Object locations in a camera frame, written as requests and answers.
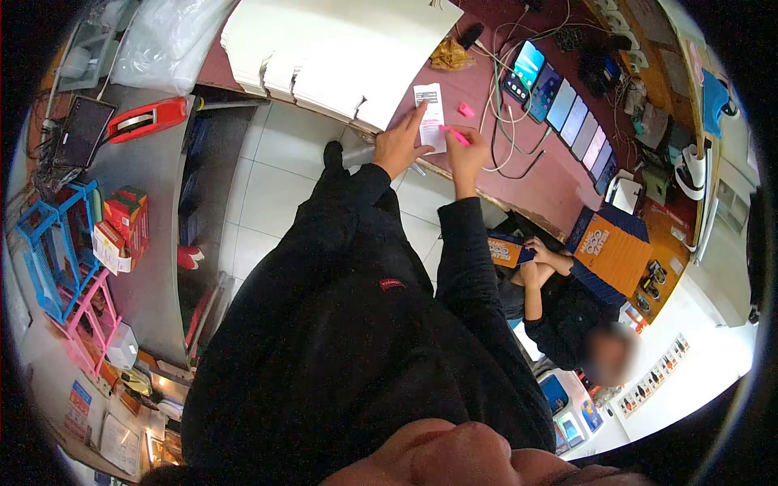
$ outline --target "seated person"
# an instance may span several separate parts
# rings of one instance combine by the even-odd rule
[[[498,269],[506,318],[523,318],[527,336],[559,368],[583,368],[601,386],[624,383],[638,340],[632,328],[619,323],[619,308],[569,277],[571,256],[553,253],[538,237],[524,245],[535,252],[534,260],[513,275]]]

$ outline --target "pink marker cap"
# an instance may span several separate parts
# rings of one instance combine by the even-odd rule
[[[458,131],[454,130],[452,127],[447,127],[446,125],[440,125],[440,130],[448,130],[451,132],[451,134],[465,147],[470,146],[470,142],[464,137],[463,134],[459,133]]]
[[[459,103],[459,113],[463,114],[467,118],[473,118],[475,116],[475,112],[472,108],[468,106],[467,103],[464,101],[462,103]]]

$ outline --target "cardboard box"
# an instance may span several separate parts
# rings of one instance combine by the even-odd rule
[[[142,191],[134,191],[119,190],[103,203],[106,221],[124,237],[127,257],[131,258],[127,271],[135,267],[149,248],[149,199]]]
[[[125,323],[119,323],[106,350],[111,365],[121,369],[131,369],[138,355],[138,342],[132,329]]]
[[[107,221],[96,223],[92,230],[92,254],[114,275],[131,268],[124,237]]]

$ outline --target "phone display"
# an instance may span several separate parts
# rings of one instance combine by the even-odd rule
[[[602,173],[597,178],[597,183],[594,185],[594,190],[597,191],[597,194],[605,194],[605,191],[608,189],[608,184],[611,183],[611,179],[613,179],[613,176],[616,175],[618,170],[619,165],[616,163],[616,154],[611,152]]]
[[[597,182],[597,179],[600,178],[602,170],[605,168],[605,163],[608,161],[608,157],[611,156],[612,152],[613,149],[611,148],[611,143],[605,141],[605,143],[602,145],[602,149],[600,149],[599,155],[594,160],[594,165],[589,171],[589,175],[591,176],[592,181]]]
[[[562,137],[562,140],[568,147],[573,146],[573,142],[575,142],[578,136],[581,125],[584,124],[584,118],[586,118],[587,113],[589,113],[589,109],[586,103],[580,96],[576,96],[573,107],[570,108],[570,114],[567,115],[567,120],[562,130],[559,131],[559,136]]]
[[[586,167],[586,170],[591,171],[591,168],[594,166],[594,161],[597,160],[597,156],[600,154],[600,149],[602,149],[602,145],[605,143],[605,132],[602,131],[602,127],[597,127],[597,131],[594,133],[594,137],[591,139],[591,143],[589,144],[589,148],[587,151],[583,154],[583,166]]]
[[[548,110],[548,114],[545,117],[554,130],[562,131],[562,126],[564,126],[565,120],[567,120],[567,114],[570,112],[570,108],[575,100],[576,90],[573,89],[567,79],[563,79],[562,84],[559,85],[559,91],[556,93],[556,98],[551,103],[551,109]]]
[[[545,119],[561,85],[562,75],[547,63],[531,91],[530,116],[538,123]]]
[[[600,125],[597,120],[594,119],[594,114],[589,112],[586,118],[583,119],[581,129],[578,131],[576,141],[573,143],[573,147],[570,150],[573,152],[576,160],[583,161],[586,151],[591,145],[591,140],[594,138],[594,133],[597,131]]]
[[[516,60],[513,61],[513,72],[503,79],[503,89],[516,99],[522,106],[530,96],[530,90],[538,80],[538,73],[543,67],[545,56],[526,40],[521,46]]]

